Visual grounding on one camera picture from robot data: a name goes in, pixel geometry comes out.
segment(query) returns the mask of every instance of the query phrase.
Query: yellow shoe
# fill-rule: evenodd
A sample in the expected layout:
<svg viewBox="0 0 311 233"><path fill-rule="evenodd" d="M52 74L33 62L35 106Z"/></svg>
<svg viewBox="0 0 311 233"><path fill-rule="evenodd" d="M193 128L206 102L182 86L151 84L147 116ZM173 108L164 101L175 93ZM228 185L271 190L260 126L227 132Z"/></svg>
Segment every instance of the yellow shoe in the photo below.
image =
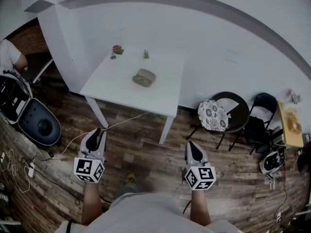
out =
<svg viewBox="0 0 311 233"><path fill-rule="evenodd" d="M128 182L128 183L134 183L134 182L136 182L136 178L135 178L134 173L130 173L129 175L127 175L127 182Z"/></svg>

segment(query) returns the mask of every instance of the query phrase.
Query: green plant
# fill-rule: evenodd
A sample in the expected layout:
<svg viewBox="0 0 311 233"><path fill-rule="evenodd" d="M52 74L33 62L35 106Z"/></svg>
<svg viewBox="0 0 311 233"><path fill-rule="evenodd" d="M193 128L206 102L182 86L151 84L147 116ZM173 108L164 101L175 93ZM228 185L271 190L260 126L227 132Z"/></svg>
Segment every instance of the green plant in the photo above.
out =
<svg viewBox="0 0 311 233"><path fill-rule="evenodd" d="M144 59L149 59L149 53L148 50L144 50Z"/></svg>
<svg viewBox="0 0 311 233"><path fill-rule="evenodd" d="M119 46L119 45L114 45L114 46L112 47L112 51L113 51L115 54L123 54L124 49L122 49L122 47Z"/></svg>

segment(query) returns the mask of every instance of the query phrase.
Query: black chair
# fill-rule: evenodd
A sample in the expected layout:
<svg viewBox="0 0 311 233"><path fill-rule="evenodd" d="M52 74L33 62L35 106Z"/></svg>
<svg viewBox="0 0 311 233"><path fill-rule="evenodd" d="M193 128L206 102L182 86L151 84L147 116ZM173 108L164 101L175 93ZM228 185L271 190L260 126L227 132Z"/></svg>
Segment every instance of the black chair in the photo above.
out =
<svg viewBox="0 0 311 233"><path fill-rule="evenodd" d="M237 131L240 131L241 129L243 129L245 127L245 125L248 122L248 118L249 118L249 108L247 103L245 102L245 100L243 98L241 98L239 95L234 94L232 92L220 92L216 95L214 95L212 98L212 100L214 101L218 101L220 99L230 99L233 100L235 102L238 103L238 105L236 107L234 107L231 111L229 111L227 113L227 115L230 115L231 118L229 118L229 125L227 127L227 129L225 131L212 131L212 130L206 130L208 132L210 132L211 134L223 134L218 146L216 149L219 148L219 146L221 145L224 136L226 133L234 133ZM199 129L199 128L204 128L202 125L197 126L193 132L186 138L186 140L189 140L190 137Z"/></svg>
<svg viewBox="0 0 311 233"><path fill-rule="evenodd" d="M252 113L254 107L262 107L272 113L270 120L263 122L262 119L257 118L255 116L250 116L249 121L244 128L245 132L245 139L246 141L254 145L250 154L253 153L254 149L257 150L261 149L260 152L268 151L270 149L270 134L267 131L268 126L276 112L277 109L277 100L275 97L271 96L268 93L261 93L259 94L250 110ZM236 143L237 139L239 138L240 134L237 135L236 139L234 140L232 146L230 147L229 151L231 151L232 147Z"/></svg>

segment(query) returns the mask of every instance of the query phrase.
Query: small potted plant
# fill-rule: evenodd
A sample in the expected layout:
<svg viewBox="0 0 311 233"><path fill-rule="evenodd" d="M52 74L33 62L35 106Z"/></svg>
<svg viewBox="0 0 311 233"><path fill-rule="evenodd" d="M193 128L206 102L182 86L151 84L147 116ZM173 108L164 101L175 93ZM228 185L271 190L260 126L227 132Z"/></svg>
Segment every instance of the small potted plant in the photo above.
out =
<svg viewBox="0 0 311 233"><path fill-rule="evenodd" d="M116 59L116 58L117 58L116 54L121 55L121 54L123 54L123 52L124 52L124 49L122 49L121 46L119 46L119 45L114 45L114 46L112 47L112 54L111 54L110 59L112 59L112 60L113 60L113 59Z"/></svg>
<svg viewBox="0 0 311 233"><path fill-rule="evenodd" d="M144 49L144 60L149 59L149 52L148 50Z"/></svg>

